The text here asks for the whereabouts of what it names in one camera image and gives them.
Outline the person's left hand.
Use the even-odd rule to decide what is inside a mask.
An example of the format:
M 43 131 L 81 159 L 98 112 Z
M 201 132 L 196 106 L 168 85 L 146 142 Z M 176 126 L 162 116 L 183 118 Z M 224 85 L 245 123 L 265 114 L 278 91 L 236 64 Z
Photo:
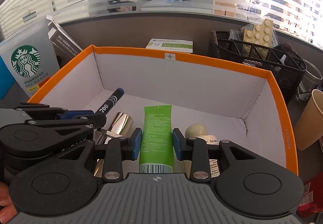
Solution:
M 0 221 L 1 223 L 8 223 L 13 217 L 17 215 L 17 211 L 9 196 L 9 187 L 1 182 L 0 185 Z

